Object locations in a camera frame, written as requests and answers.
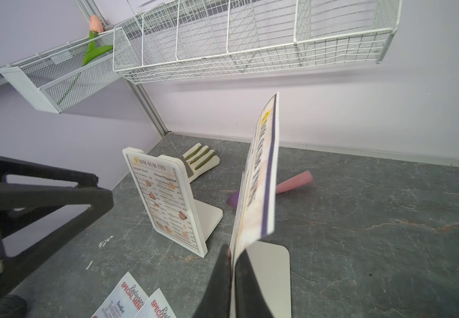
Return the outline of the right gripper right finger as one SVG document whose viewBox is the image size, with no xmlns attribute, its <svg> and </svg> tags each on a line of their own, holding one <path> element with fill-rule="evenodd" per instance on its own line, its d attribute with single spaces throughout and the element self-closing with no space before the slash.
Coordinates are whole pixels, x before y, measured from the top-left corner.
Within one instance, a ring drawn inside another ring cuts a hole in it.
<svg viewBox="0 0 459 318">
<path fill-rule="evenodd" d="M 273 317 L 246 250 L 241 253 L 235 266 L 235 314 L 238 318 Z"/>
</svg>

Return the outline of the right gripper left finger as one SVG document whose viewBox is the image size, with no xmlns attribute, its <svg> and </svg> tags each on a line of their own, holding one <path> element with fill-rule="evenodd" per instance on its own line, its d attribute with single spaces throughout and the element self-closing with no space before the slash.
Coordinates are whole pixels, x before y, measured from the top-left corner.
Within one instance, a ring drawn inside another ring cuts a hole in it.
<svg viewBox="0 0 459 318">
<path fill-rule="evenodd" d="M 204 296 L 193 314 L 194 318 L 228 318 L 231 305 L 232 267 L 229 245 L 223 245 L 217 257 Z"/>
</svg>

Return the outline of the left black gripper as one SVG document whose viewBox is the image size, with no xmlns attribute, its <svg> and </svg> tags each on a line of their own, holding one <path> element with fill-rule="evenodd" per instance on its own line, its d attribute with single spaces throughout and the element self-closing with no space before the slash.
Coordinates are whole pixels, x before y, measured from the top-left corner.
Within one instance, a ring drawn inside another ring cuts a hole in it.
<svg viewBox="0 0 459 318">
<path fill-rule="evenodd" d="M 18 255 L 6 254 L 5 238 L 67 205 L 88 208 Z M 112 208 L 113 194 L 95 174 L 0 156 L 0 318 L 25 318 L 26 300 L 8 294 Z"/>
</svg>

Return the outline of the white menu holder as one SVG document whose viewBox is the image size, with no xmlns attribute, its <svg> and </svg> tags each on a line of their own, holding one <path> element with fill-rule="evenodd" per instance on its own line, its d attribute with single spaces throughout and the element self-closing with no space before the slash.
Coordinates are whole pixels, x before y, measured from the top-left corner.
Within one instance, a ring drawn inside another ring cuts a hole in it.
<svg viewBox="0 0 459 318">
<path fill-rule="evenodd" d="M 290 253 L 282 245 L 256 241 L 247 254 L 273 317 L 292 316 Z"/>
<path fill-rule="evenodd" d="M 223 211 L 194 198 L 188 169 L 181 159 L 155 157 L 136 148 L 124 149 L 123 156 L 153 229 L 204 258 L 206 241 L 222 220 Z"/>
</svg>

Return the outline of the yellow header menu sheet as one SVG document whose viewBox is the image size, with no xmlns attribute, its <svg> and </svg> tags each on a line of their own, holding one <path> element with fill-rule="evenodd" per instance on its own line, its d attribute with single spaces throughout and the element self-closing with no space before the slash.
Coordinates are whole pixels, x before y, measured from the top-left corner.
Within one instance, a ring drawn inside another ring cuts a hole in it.
<svg viewBox="0 0 459 318">
<path fill-rule="evenodd" d="M 232 265 L 245 249 L 274 232 L 279 148 L 280 94 L 269 99 L 258 117 L 241 187 L 231 237 Z"/>
<path fill-rule="evenodd" d="M 142 154 L 128 154 L 127 160 L 156 230 L 187 249 L 201 253 L 172 165 Z"/>
</svg>

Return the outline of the red special menu sheet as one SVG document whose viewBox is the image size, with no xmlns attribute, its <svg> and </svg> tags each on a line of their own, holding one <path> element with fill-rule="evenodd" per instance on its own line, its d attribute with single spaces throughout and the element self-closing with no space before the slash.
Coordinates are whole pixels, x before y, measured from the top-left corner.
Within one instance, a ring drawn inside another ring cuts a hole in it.
<svg viewBox="0 0 459 318">
<path fill-rule="evenodd" d="M 148 295 L 127 272 L 92 317 L 134 318 L 147 300 Z"/>
</svg>

